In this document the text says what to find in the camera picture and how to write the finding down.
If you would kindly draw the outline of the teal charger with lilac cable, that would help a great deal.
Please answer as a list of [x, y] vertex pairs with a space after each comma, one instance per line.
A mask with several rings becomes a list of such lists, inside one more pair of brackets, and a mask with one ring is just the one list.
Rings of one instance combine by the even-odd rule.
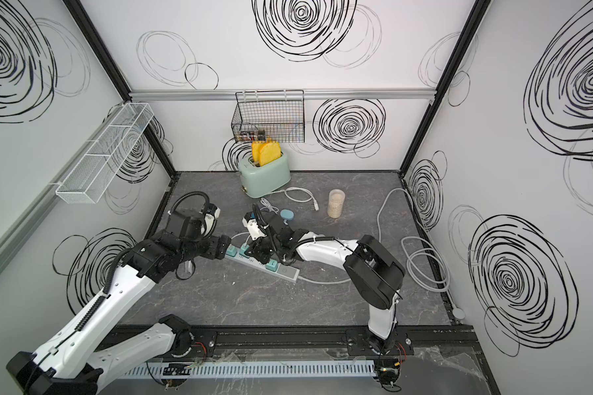
[[229, 246], [228, 246], [228, 248], [227, 248], [227, 252], [226, 252], [226, 255], [227, 255], [228, 257], [231, 257], [231, 258], [233, 258], [233, 257], [237, 256], [237, 255], [238, 255], [238, 253], [239, 253], [239, 248], [237, 248], [237, 247], [235, 247], [235, 246], [233, 246], [233, 245], [229, 245]]

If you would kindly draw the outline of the teal charger with black cable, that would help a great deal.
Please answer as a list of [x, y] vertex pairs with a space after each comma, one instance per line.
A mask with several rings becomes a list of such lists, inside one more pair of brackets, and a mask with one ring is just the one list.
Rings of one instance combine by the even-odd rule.
[[270, 261], [268, 261], [268, 263], [265, 264], [265, 268], [273, 273], [276, 273], [278, 271], [278, 267], [279, 263], [274, 259], [270, 259]]

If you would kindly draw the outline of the teal charger with white cable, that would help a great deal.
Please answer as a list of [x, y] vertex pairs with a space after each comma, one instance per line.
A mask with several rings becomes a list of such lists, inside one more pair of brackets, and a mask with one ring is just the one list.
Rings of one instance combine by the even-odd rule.
[[244, 257], [250, 257], [250, 245], [247, 245], [247, 243], [244, 243], [240, 247], [240, 255], [244, 256]]

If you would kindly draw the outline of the blue earbud case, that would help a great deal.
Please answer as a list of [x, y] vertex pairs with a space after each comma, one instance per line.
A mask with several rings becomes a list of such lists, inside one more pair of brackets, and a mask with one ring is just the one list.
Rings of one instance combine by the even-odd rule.
[[283, 209], [279, 212], [280, 217], [285, 220], [285, 221], [292, 221], [295, 217], [295, 214], [293, 211], [288, 210], [288, 209]]

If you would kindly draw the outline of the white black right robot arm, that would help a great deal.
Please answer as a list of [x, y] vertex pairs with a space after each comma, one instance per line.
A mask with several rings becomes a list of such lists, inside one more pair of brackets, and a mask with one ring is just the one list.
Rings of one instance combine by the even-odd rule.
[[395, 346], [396, 306], [402, 299], [406, 270], [375, 237], [341, 240], [305, 229], [293, 230], [277, 214], [257, 208], [244, 215], [242, 224], [251, 237], [245, 255], [262, 264], [275, 259], [286, 265], [314, 262], [344, 270], [369, 304], [370, 348], [383, 355]]

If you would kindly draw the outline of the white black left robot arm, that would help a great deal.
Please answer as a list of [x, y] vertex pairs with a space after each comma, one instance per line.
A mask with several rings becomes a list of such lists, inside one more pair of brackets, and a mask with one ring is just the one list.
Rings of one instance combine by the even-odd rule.
[[98, 394], [129, 370], [173, 352], [188, 355], [196, 341], [174, 314], [112, 347], [98, 347], [129, 309], [168, 273], [197, 257], [223, 259], [231, 239], [214, 235], [219, 208], [202, 191], [171, 207], [164, 230], [122, 250], [104, 286], [68, 324], [34, 352], [18, 352], [6, 369], [24, 394]]

